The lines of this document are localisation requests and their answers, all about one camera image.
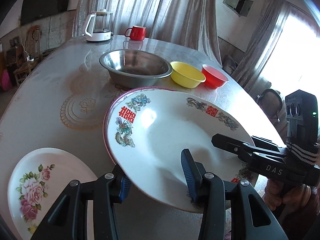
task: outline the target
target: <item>kettle handle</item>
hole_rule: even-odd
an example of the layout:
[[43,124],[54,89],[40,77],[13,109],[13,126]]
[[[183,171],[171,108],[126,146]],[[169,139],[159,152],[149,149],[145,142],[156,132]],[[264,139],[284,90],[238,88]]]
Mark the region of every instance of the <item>kettle handle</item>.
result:
[[88,27],[89,27],[91,18],[93,18],[93,17],[95,17],[95,16],[96,16],[95,14],[89,14],[89,15],[87,16],[87,18],[85,19],[85,22],[84,22],[84,25],[83,25],[83,28],[82,28],[82,32],[83,32],[84,34],[87,34],[87,35],[90,36],[90,37],[92,37],[93,25],[92,25],[91,33],[90,33],[90,31],[88,31]]

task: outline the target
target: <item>white plate with roses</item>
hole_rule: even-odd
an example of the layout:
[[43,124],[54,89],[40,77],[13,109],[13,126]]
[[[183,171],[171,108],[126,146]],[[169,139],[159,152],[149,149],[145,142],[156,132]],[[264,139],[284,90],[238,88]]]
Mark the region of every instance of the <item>white plate with roses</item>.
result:
[[[55,148],[41,148],[25,155],[14,168],[8,184],[8,204],[15,227],[30,240],[50,207],[73,180],[96,180],[89,167],[74,155]],[[88,240],[93,240],[93,204],[88,203]]]

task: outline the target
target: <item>red mug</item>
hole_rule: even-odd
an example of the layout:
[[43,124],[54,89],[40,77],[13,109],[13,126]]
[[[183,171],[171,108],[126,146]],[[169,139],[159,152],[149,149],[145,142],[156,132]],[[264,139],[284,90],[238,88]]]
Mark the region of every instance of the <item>red mug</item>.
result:
[[[146,36],[146,29],[146,27],[142,26],[133,26],[132,28],[126,29],[124,36],[130,37],[130,39],[134,41],[143,41]],[[129,36],[125,35],[128,30],[131,30]]]

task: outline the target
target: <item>flat screen tv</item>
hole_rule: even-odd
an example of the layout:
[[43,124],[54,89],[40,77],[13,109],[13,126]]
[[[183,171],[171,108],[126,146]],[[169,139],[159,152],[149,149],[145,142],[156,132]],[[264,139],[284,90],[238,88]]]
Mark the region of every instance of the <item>flat screen tv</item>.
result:
[[67,11],[69,0],[23,0],[21,25]]

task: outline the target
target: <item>plate with pink rim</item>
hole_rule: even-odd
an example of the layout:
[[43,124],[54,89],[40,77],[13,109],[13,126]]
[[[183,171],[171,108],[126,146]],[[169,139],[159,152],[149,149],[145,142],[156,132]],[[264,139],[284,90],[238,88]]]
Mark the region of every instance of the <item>plate with pink rim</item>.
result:
[[[29,240],[54,201],[73,180],[96,180],[96,175],[74,155],[41,148],[25,155],[8,183],[11,218],[23,240]],[[88,202],[88,240],[93,240],[93,203]]]
[[258,177],[237,155],[211,143],[212,136],[221,133],[254,146],[250,135],[230,114],[188,93],[128,91],[107,112],[103,133],[109,155],[132,183],[149,197],[188,212],[201,213],[203,208],[188,194],[183,149],[223,180],[246,178],[255,185]]

